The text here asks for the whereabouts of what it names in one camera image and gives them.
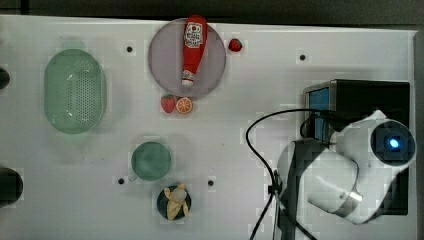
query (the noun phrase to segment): white table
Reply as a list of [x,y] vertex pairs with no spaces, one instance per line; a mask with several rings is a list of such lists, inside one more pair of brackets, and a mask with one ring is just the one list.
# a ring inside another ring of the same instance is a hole
[[[12,77],[0,91],[0,164],[17,168],[25,182],[21,200],[0,209],[1,239],[248,239],[270,183],[244,140],[252,121],[303,106],[305,87],[335,78],[413,84],[413,31],[211,24],[225,45],[237,37],[244,49],[228,52],[221,84],[195,101],[190,115],[167,115],[160,107],[165,92],[146,61],[150,40],[165,23],[0,16],[0,66]],[[78,136],[55,130],[43,109],[45,67],[69,39],[85,43],[108,84],[104,118]],[[301,54],[306,61],[298,60]],[[301,120],[302,114],[273,118],[253,132],[274,167],[288,141],[299,137]],[[171,173],[156,183],[117,184],[131,176],[135,147],[158,138],[173,153]],[[208,179],[215,181],[211,188]],[[192,216],[168,223],[155,201],[176,182],[189,188]],[[408,216],[354,226],[316,210],[304,224],[322,239],[415,239],[415,189],[413,166]],[[257,239],[272,239],[274,212]]]

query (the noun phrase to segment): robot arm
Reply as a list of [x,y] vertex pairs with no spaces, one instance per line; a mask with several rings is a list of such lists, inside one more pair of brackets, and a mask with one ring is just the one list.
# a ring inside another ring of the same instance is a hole
[[381,111],[331,137],[327,148],[315,139],[298,140],[280,158],[284,183],[280,199],[290,216],[302,222],[315,206],[362,224],[373,217],[397,174],[415,159],[415,141],[401,123]]

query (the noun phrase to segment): dark background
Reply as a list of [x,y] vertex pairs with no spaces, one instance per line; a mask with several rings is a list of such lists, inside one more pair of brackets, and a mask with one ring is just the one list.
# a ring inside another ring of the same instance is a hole
[[[0,0],[0,14],[420,30],[424,0]],[[418,236],[424,239],[424,32],[415,39]]]

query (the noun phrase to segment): strawberry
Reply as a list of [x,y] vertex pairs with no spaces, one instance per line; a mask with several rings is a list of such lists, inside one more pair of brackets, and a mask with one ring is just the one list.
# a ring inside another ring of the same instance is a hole
[[240,50],[243,48],[243,45],[241,44],[240,40],[233,38],[231,39],[230,44],[228,44],[228,48],[233,52],[240,52]]
[[172,95],[165,95],[160,100],[160,105],[166,113],[171,113],[172,111],[174,111],[175,104],[175,97]]

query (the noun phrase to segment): orange slice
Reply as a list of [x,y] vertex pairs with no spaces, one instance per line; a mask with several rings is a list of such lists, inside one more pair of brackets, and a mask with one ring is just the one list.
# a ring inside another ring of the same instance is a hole
[[180,113],[189,113],[193,109],[193,102],[190,98],[180,98],[177,102],[176,108]]

